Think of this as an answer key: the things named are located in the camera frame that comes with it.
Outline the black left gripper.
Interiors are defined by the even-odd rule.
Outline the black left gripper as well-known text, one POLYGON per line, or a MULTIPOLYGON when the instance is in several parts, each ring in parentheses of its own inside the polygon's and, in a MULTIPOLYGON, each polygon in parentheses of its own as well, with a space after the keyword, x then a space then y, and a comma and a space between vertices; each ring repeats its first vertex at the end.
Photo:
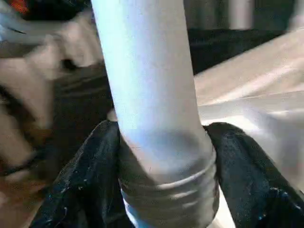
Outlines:
POLYGON ((89 0, 11 0, 9 3, 25 20, 70 20, 91 7, 89 0))

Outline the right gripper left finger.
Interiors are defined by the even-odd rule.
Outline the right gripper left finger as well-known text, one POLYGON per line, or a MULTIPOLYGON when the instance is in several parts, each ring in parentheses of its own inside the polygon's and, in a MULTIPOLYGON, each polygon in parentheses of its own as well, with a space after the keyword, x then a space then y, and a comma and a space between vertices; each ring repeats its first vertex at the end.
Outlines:
POLYGON ((32 228, 128 228, 118 183, 120 132, 101 122, 50 188, 32 228))

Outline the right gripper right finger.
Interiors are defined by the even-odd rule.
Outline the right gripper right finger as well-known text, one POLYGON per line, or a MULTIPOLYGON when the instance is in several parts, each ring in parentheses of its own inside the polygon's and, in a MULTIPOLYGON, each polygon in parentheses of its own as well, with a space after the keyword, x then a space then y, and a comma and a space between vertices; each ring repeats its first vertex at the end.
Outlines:
POLYGON ((229 123, 204 127, 216 150, 217 177, 237 228, 302 228, 304 195, 260 145, 229 123))

